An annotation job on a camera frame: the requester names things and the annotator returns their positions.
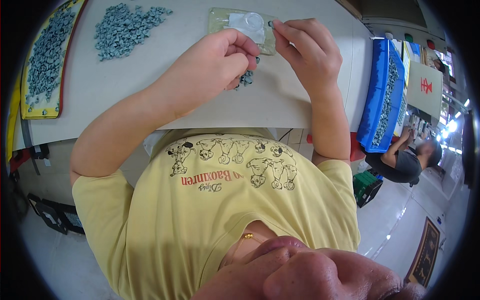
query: red object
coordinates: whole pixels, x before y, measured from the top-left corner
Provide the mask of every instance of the red object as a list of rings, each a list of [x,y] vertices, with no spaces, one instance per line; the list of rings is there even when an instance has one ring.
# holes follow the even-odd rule
[[[361,145],[357,141],[357,133],[350,132],[350,161],[356,161],[364,158],[366,155],[360,149]]]
[[[15,172],[19,168],[19,166],[22,165],[22,163],[24,163],[29,159],[30,159],[30,150],[28,148],[18,151],[18,154],[15,155],[15,157],[12,157],[10,159],[10,174]]]
[[[433,43],[431,40],[427,40],[427,46],[428,48],[435,50],[435,43]]]

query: blue plastic crate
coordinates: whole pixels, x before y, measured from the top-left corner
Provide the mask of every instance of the blue plastic crate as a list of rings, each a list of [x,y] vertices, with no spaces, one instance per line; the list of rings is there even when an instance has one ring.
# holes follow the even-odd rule
[[[398,79],[395,81],[393,92],[390,95],[392,110],[388,115],[388,123],[385,134],[378,146],[372,145],[378,121],[382,113],[385,91],[388,79],[389,56],[393,56]],[[357,132],[357,141],[365,147],[367,152],[385,153],[390,146],[395,124],[398,120],[398,113],[402,103],[403,85],[405,83],[405,67],[400,55],[395,50],[392,41],[388,39],[373,40],[372,73],[368,87],[367,101],[363,109],[360,126]]]

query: white work table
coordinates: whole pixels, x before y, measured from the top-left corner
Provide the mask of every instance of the white work table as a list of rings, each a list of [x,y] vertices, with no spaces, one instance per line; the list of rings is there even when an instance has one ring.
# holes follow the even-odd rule
[[[102,20],[107,7],[119,3],[119,0],[89,0],[86,4],[67,57],[61,115],[57,119],[29,121],[33,145],[78,137],[106,109],[155,81],[207,33],[211,7],[262,12],[282,21],[315,17],[322,22],[332,33],[343,57],[338,86],[350,131],[357,131],[370,81],[371,34],[335,0],[127,0],[125,3],[131,12],[135,5],[142,5],[144,11],[150,6],[163,6],[174,13],[154,27],[144,45],[137,45],[129,57],[99,61],[93,39],[95,24]],[[279,54],[261,55],[252,78],[253,84],[241,86],[238,91],[225,91],[191,115],[162,128],[310,126],[308,95]],[[24,143],[17,120],[14,150],[21,148]]]

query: yellow tray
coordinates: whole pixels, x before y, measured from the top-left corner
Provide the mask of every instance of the yellow tray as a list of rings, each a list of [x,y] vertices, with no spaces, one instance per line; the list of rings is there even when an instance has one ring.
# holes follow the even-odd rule
[[[24,68],[23,68],[22,81],[21,81],[21,99],[20,99],[20,113],[22,115],[22,119],[24,120],[55,119],[60,115],[62,106],[63,106],[63,103],[62,103],[63,102],[62,101],[63,70],[65,69],[65,63],[67,61],[68,46],[70,44],[71,37],[77,26],[78,18],[82,14],[82,11],[87,1],[88,0],[78,0],[76,3],[73,3],[73,1],[70,0],[63,4],[63,5],[66,5],[66,7],[71,7],[72,12],[75,12],[75,16],[73,17],[73,21],[72,21],[73,23],[72,30],[70,31],[70,34],[68,34],[67,38],[65,39],[65,41],[63,41],[61,45],[61,50],[65,50],[66,53],[65,53],[65,57],[63,58],[63,63],[60,65],[60,70],[59,70],[60,84],[55,89],[52,90],[52,94],[50,96],[50,102],[48,103],[45,101],[45,92],[39,95],[35,95],[39,97],[40,101],[39,103],[36,103],[33,105],[31,112],[28,112],[28,109],[30,108],[30,104],[25,103],[25,95],[28,94],[28,91],[29,91],[29,83],[27,82],[27,78],[28,78],[28,71],[30,70],[30,64],[28,62],[30,57],[33,55],[34,43],[40,38],[40,35],[42,34],[42,30],[48,26],[49,20],[53,16],[53,14],[60,7],[63,7],[63,5],[59,6],[56,10],[54,10],[52,14],[45,20],[45,22],[40,27],[40,30],[38,31],[35,37],[34,43],[32,43],[32,45],[30,46],[27,58],[25,60]],[[42,114],[43,110],[47,111],[46,115]]]

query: woman's right hand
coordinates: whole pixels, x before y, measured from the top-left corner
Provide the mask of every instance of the woman's right hand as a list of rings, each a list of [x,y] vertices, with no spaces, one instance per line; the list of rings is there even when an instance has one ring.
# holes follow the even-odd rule
[[[338,89],[342,56],[328,29],[316,19],[273,24],[276,50],[290,63],[310,98]]]

